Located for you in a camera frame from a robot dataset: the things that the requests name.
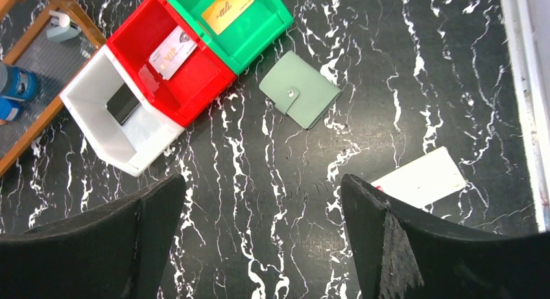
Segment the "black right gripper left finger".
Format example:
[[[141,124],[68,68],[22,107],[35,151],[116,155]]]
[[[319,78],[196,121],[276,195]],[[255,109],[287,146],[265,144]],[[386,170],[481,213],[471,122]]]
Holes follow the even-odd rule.
[[[155,298],[185,201],[165,177],[78,215],[1,236],[2,298]]]

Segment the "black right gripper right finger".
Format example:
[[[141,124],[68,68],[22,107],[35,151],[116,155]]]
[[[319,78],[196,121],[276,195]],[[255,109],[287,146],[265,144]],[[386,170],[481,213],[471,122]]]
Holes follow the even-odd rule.
[[[549,234],[505,236],[456,224],[352,174],[341,180],[363,298],[548,298]]]

